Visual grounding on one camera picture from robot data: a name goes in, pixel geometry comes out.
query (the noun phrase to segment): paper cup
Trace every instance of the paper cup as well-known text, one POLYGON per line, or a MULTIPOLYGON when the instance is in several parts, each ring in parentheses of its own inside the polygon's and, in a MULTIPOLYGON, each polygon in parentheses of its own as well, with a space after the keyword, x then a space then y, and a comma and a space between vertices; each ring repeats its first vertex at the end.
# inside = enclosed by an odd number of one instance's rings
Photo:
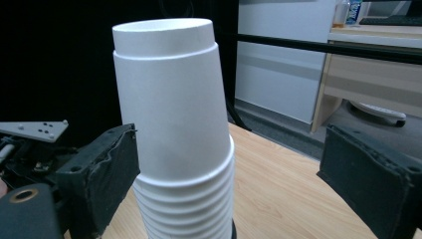
POLYGON ((138 130, 133 187, 149 237, 230 238, 234 143, 212 22, 143 21, 112 33, 122 121, 138 130))

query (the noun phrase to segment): bottle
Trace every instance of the bottle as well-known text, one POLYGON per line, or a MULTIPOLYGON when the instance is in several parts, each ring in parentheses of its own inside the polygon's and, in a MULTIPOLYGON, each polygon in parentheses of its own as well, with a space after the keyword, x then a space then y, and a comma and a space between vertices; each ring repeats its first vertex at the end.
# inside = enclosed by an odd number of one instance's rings
POLYGON ((350 0, 350 10, 348 11, 347 19, 345 20, 346 25, 356 24, 361 4, 362 0, 350 0))
POLYGON ((337 3, 335 5, 334 19, 332 20, 333 28, 344 27, 349 8, 350 8, 349 0, 337 0, 337 3))

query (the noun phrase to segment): white wall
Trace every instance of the white wall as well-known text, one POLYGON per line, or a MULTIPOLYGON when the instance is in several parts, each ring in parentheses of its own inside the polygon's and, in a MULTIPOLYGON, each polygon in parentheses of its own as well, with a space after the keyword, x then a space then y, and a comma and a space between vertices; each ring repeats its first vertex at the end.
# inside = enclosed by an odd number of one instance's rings
MULTIPOLYGON (((240 0, 239 33, 326 43, 335 0, 240 0)), ((236 98, 312 123, 324 54, 239 42, 236 98)))

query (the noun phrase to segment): floor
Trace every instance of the floor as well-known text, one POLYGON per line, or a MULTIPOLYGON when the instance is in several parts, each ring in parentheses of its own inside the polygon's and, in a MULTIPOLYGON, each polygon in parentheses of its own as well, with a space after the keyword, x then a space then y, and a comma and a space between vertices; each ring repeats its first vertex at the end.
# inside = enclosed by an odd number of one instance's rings
POLYGON ((377 140, 411 157, 422 160, 422 119, 407 116, 403 127, 395 121, 371 116, 343 101, 341 107, 316 131, 301 121, 236 100, 235 109, 254 133, 271 141, 320 160, 329 123, 358 128, 377 140))

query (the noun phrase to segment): wooden table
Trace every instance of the wooden table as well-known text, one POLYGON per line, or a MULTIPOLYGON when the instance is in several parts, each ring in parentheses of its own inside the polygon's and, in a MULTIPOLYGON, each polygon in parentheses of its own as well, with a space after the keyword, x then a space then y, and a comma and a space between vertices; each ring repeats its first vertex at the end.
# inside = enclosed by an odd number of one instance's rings
MULTIPOLYGON (((319 177, 319 163, 230 124, 238 238, 375 238, 319 177)), ((147 238, 130 191, 103 236, 147 238)), ((419 230, 415 238, 422 238, 419 230)))

